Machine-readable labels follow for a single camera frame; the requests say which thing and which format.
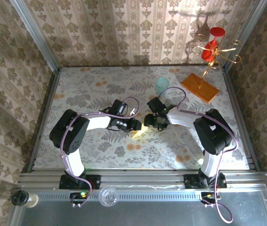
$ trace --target floral wallpaper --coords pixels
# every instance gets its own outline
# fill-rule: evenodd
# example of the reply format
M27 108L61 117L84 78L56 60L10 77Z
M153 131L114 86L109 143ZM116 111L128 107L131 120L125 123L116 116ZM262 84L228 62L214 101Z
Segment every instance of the floral wallpaper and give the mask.
M51 71L8 0L0 0L0 225L30 158Z
M61 67L203 63L195 34L228 47L254 0L25 0Z
M267 6L230 75L262 170L267 170Z

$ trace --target table surface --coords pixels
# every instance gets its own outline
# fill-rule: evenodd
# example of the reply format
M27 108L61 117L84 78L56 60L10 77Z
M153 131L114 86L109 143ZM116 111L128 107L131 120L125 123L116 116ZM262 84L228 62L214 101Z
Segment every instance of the table surface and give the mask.
M49 134L65 110L78 113L97 112L128 96L140 101L136 119L143 122L150 113L147 102L156 96L156 80L166 77L170 86L181 87L189 74L201 76L205 66L148 66L63 68L55 97L47 119L34 168L63 168L60 150L53 146ZM230 125L239 140L239 149L223 157L221 169L248 170L249 166L240 139L236 119L221 69L210 70L205 80L218 88L217 96L205 103L186 90L187 98L181 109L207 111L216 108ZM180 90L167 91L161 101L178 104L183 98ZM129 100L129 112L137 104ZM87 168L161 168L193 169L200 167L203 148L194 128L170 125L162 132L148 128L141 134L94 129L85 134L79 148Z

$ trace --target glass cup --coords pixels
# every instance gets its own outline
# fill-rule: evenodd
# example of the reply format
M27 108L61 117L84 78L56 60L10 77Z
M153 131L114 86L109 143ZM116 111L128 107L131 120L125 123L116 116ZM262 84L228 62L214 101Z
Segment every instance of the glass cup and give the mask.
M104 187L99 193L99 201L101 205L105 207L116 205L118 201L118 191L112 186Z
M165 89L167 89L169 86L169 81L167 78L160 77L157 79L157 96L160 95L161 92L163 92ZM166 95L166 92L162 93L161 97L164 97Z

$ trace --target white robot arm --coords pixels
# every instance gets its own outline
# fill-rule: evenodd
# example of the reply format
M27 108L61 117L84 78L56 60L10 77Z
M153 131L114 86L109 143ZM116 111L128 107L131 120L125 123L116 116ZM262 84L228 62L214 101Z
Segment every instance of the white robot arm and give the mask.
M216 119L232 132L219 112L216 109L210 109L204 113L179 111L176 105L166 107L158 97L150 100L147 105L153 114L145 116L145 126L152 125L158 130L164 130L169 124L177 124L196 129L200 142L204 147L204 162L199 170L199 180L202 187L212 185L215 180L221 152L226 146L230 145L232 137L219 124L202 115Z
M79 146L82 143L86 131L100 128L110 129L111 127L117 127L121 131L141 130L141 123L138 120L120 117L123 115L125 107L127 107L125 102L115 100L112 107L108 107L102 111L103 114L86 114L87 116L85 117L79 117L77 113L71 109L64 112L50 132L50 140L57 148L60 148L61 143L63 143L62 158L66 166L67 174L76 177L84 176L85 167L81 161ZM75 121L65 138L63 138L68 125L73 120Z

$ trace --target orange acrylic base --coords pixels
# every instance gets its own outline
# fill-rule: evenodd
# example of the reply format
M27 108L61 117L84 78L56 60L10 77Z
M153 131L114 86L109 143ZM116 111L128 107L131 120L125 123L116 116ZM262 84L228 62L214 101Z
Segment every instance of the orange acrylic base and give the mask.
M214 86L204 80L202 81L201 78L193 73L182 81L181 85L207 103L219 92Z

